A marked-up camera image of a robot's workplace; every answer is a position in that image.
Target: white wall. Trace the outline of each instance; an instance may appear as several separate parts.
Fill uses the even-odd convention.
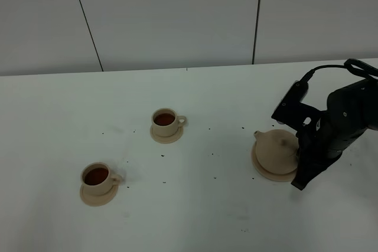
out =
[[[78,0],[0,5],[0,75],[101,70]]]
[[[252,62],[258,0],[82,0],[104,70]]]
[[[377,0],[261,0],[255,63],[378,57]]]

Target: black robotic arm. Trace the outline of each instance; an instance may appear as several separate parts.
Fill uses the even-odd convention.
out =
[[[327,110],[320,111],[301,101],[308,91],[308,80],[316,70],[327,67],[346,68],[365,79],[331,93]],[[366,129],[378,130],[378,81],[372,76],[378,76],[378,69],[349,59],[343,66],[317,67],[289,89],[272,118],[297,131],[298,169],[292,185],[303,190],[309,181],[337,161]],[[311,122],[305,125],[308,117]]]

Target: tea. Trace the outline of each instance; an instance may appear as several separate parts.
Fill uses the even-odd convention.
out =
[[[171,124],[173,121],[175,121],[175,117],[174,117],[173,115],[171,115],[170,113],[159,114],[159,115],[154,119],[154,122],[155,122],[157,125],[160,125],[160,126],[166,126],[166,125],[169,125],[169,124]]]
[[[85,176],[84,183],[88,185],[97,185],[107,178],[108,171],[106,168],[95,168],[92,169],[88,174]]]

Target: cable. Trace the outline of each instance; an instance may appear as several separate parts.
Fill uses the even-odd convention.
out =
[[[342,68],[347,69],[350,73],[353,75],[366,78],[368,80],[378,81],[376,78],[373,78],[372,76],[378,77],[378,69],[374,68],[373,66],[370,66],[366,64],[365,62],[362,62],[357,59],[348,59],[344,65],[322,65],[318,66],[314,69],[311,69],[309,72],[307,72],[303,78],[301,79],[301,82],[307,83],[311,77],[314,75],[315,71],[323,68]]]

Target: table surface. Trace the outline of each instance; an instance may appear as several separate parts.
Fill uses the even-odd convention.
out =
[[[304,191],[250,158],[254,131],[289,129],[271,114],[291,84],[343,62],[0,78],[0,250],[377,251],[377,132]],[[320,70],[304,103],[357,80]],[[173,144],[149,135],[160,107],[188,117]],[[80,173],[97,161],[126,183],[88,207]]]

